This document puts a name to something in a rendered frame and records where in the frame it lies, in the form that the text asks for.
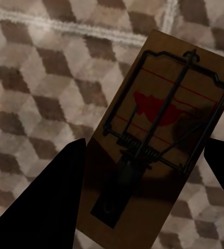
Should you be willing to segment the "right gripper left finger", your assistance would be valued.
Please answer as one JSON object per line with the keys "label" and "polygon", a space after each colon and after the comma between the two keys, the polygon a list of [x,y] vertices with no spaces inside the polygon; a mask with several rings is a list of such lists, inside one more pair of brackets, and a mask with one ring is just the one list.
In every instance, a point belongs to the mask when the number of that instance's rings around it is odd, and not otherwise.
{"label": "right gripper left finger", "polygon": [[0,249],[73,249],[87,150],[67,144],[0,217]]}

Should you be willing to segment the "mousetrap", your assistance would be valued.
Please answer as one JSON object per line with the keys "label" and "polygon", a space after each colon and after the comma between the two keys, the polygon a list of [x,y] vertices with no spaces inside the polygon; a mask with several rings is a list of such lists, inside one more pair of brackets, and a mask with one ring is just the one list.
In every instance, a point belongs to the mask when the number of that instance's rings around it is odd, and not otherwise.
{"label": "mousetrap", "polygon": [[86,146],[76,229],[151,249],[224,112],[224,57],[152,29]]}

